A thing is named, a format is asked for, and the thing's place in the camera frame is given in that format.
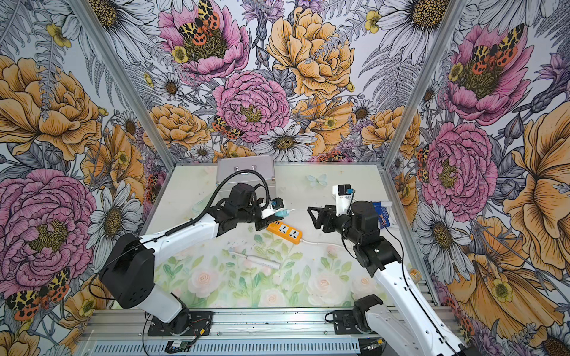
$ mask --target black mounting plate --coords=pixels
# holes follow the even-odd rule
[[[148,336],[198,336],[202,329],[204,332],[200,336],[210,335],[213,312],[194,312],[190,310],[188,314],[188,328],[180,335],[174,335],[163,329],[163,323],[157,317],[152,317],[152,322],[148,328]]]

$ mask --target black cable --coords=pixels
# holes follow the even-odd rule
[[[144,326],[142,327],[142,333],[141,333],[141,340],[142,340],[142,349],[144,350],[144,353],[146,354],[146,356],[150,356],[148,354],[148,352],[146,351],[146,347],[144,346],[144,329],[146,329],[146,323],[148,323],[148,321],[150,320],[149,317],[147,317],[146,315],[152,316],[150,315],[150,313],[144,312],[144,318],[145,318],[145,322],[144,322]]]
[[[422,311],[424,312],[424,314],[427,316],[428,320],[431,322],[431,324],[433,325],[434,329],[437,331],[437,333],[439,334],[439,336],[441,336],[441,340],[445,341],[445,344],[453,351],[453,353],[455,354],[455,356],[459,356],[457,354],[457,352],[453,349],[453,347],[451,345],[449,345],[449,343],[447,342],[447,340],[445,340],[445,337],[443,336],[443,334],[441,333],[441,331],[437,328],[437,325],[435,325],[435,323],[433,322],[433,320],[431,319],[431,316],[426,312],[426,310],[424,309],[424,307],[422,306],[422,304],[420,303],[420,301],[418,300],[418,298],[416,297],[416,295],[414,294],[414,292],[412,291],[412,288],[410,288],[410,285],[408,284],[408,279],[406,278],[406,274],[404,272],[404,245],[402,245],[402,242],[400,241],[399,238],[395,237],[390,230],[388,230],[388,227],[385,226],[386,231],[393,237],[396,239],[396,241],[398,241],[398,243],[400,244],[400,248],[402,249],[402,278],[404,278],[404,282],[406,283],[406,286],[408,287],[408,290],[410,291],[410,293],[412,294],[412,297],[414,297],[414,299],[416,300],[416,303],[420,306],[420,308],[422,309]]]
[[[267,207],[271,203],[271,197],[269,195],[269,187],[267,186],[267,182],[265,181],[265,178],[261,174],[259,174],[258,172],[251,170],[251,169],[238,170],[237,172],[233,172],[232,174],[228,175],[226,177],[226,179],[224,179],[218,185],[218,187],[216,187],[216,189],[214,190],[214,193],[212,194],[210,200],[208,201],[208,204],[206,205],[204,210],[202,210],[202,212],[198,216],[196,216],[194,219],[192,219],[188,222],[185,222],[184,224],[180,224],[176,227],[171,228],[170,230],[165,232],[164,235],[170,236],[170,235],[175,234],[176,232],[182,230],[183,228],[189,227],[190,225],[194,225],[194,224],[196,224],[196,222],[200,221],[200,219],[202,219],[204,217],[204,215],[206,215],[208,209],[211,207],[212,203],[214,202],[216,195],[218,195],[218,193],[219,193],[220,189],[223,187],[223,185],[226,184],[230,179],[234,178],[236,175],[242,174],[242,173],[253,173],[253,174],[257,175],[259,177],[259,179],[261,179],[261,182],[263,183],[263,188],[265,188],[265,195],[266,195],[265,205],[262,207],[262,209],[263,210],[267,209]]]

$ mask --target power cord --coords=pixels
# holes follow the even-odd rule
[[[441,331],[437,328],[437,325],[433,322],[433,320],[431,319],[431,316],[426,312],[426,310],[424,309],[424,306],[422,306],[422,304],[420,303],[420,301],[418,300],[418,298],[416,297],[416,295],[414,294],[414,292],[412,291],[412,288],[410,288],[410,285],[408,284],[408,279],[406,278],[406,274],[404,272],[404,245],[402,245],[402,241],[400,241],[399,238],[395,237],[390,230],[388,230],[388,227],[385,227],[386,231],[393,237],[396,239],[396,241],[398,241],[398,243],[400,244],[400,247],[402,248],[402,277],[404,278],[404,282],[406,283],[406,286],[408,287],[408,290],[410,291],[410,293],[412,294],[412,297],[414,297],[414,299],[416,300],[416,303],[420,306],[420,308],[422,309],[422,311],[424,312],[424,314],[427,316],[428,320],[431,322],[431,324],[433,325],[433,327],[435,328],[435,330],[437,331],[437,333],[439,334],[439,336],[441,336],[441,340],[445,341],[445,344],[451,349],[451,351],[453,351],[453,353],[455,354],[455,356],[459,356],[457,354],[457,352],[453,349],[453,347],[451,345],[449,345],[449,343],[447,342],[447,340],[445,340],[445,337],[443,336],[443,334],[441,333]]]

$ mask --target floral wallpaper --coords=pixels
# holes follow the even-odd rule
[[[177,161],[362,162],[382,159],[449,0],[89,3]],[[92,51],[72,12],[56,24]]]
[[[569,11],[469,2],[419,144],[391,162],[439,300],[483,355],[570,354]]]
[[[143,228],[165,178],[69,7],[1,0],[2,353],[75,351],[93,311],[109,307],[96,272]]]

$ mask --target pink peony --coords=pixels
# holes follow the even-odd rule
[[[182,80],[190,85],[226,77],[235,70],[244,69],[249,58],[249,35],[246,27],[238,26],[230,10],[211,1],[219,17],[219,30],[214,30],[203,46],[196,46],[186,39],[178,29],[186,23],[194,23],[198,17],[198,6],[193,11],[183,6],[182,12],[162,12],[158,15],[160,37],[165,40],[162,47],[173,54],[173,62],[180,63]]]
[[[429,145],[426,168],[429,179],[422,184],[426,202],[445,206],[459,222],[476,217],[495,190],[491,141],[472,122],[443,124]]]
[[[287,124],[289,102],[285,91],[279,83],[260,74],[234,73],[212,95],[218,115],[228,126],[242,130],[241,139],[246,142],[258,142],[259,135]]]
[[[86,244],[96,208],[87,187],[59,170],[0,183],[0,292],[37,290],[65,268],[71,278],[83,273],[93,256]]]
[[[490,62],[484,73],[476,75],[473,71],[473,48],[487,46],[492,48],[507,35],[498,29],[489,32],[487,27],[479,25],[459,45],[459,53],[453,52],[452,68],[448,75],[447,86],[439,92],[438,101],[449,111],[457,112],[464,120],[475,120],[483,126],[491,125],[506,114],[523,97],[524,91],[531,82],[523,80],[528,68],[526,64],[531,56],[533,46],[527,44],[527,28],[525,27],[516,45],[516,55],[504,67]]]

